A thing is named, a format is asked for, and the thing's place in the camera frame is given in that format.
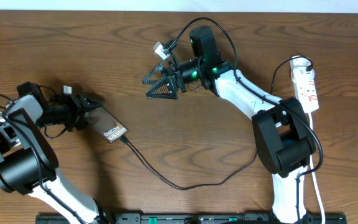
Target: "white background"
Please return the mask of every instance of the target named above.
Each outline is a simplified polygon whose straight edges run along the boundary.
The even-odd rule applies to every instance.
[[[358,0],[0,0],[0,9],[358,13]]]

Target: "white power strip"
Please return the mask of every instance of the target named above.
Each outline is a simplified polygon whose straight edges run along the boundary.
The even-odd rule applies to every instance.
[[[290,65],[295,96],[302,104],[303,111],[305,113],[316,111],[319,106],[314,83],[314,70],[306,70],[307,66],[310,65],[310,61],[306,58],[296,58],[290,61]]]

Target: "black base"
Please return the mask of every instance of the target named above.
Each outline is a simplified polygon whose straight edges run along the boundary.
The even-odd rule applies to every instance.
[[[246,213],[244,215],[140,215],[137,213],[115,214],[116,224],[222,224],[237,222],[251,223],[280,223],[271,213]],[[302,224],[320,224],[321,216],[306,214]],[[35,224],[69,224],[61,215],[39,215]],[[347,224],[345,215],[326,215],[326,224]]]

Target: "wooden surface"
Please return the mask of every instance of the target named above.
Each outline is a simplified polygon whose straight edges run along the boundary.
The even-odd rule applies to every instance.
[[[0,11],[0,93],[14,97],[17,85],[32,81],[97,94],[163,175],[181,186],[220,182],[255,152],[249,119],[204,89],[180,93],[179,100],[147,100],[149,86],[141,84],[160,61],[152,50],[156,41],[173,39],[199,16],[216,19],[228,31],[239,69],[264,90],[279,63],[296,54],[312,58],[324,207],[358,223],[358,15]],[[213,29],[223,58],[232,60],[228,41]],[[176,51],[183,60],[192,57],[188,32]],[[275,93],[292,96],[289,65],[277,76]],[[145,170],[122,143],[110,145],[91,129],[49,143],[67,178],[115,212],[242,213],[272,207],[272,178],[258,159],[221,187],[179,192]],[[306,208],[319,212],[310,176],[305,189]],[[39,213],[55,211],[0,189],[0,223],[33,223]]]

